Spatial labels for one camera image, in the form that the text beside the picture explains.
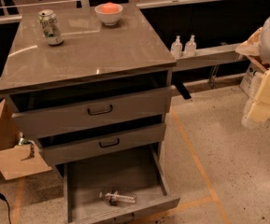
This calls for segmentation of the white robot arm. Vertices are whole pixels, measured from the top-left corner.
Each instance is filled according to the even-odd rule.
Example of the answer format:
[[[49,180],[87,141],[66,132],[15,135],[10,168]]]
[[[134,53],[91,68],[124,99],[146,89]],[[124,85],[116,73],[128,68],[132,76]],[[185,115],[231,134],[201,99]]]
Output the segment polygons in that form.
[[[270,65],[270,17],[248,40],[240,44],[235,52],[258,57],[263,64]],[[256,74],[251,81],[249,99],[246,102],[242,124],[255,127],[270,119],[270,67],[262,74]]]

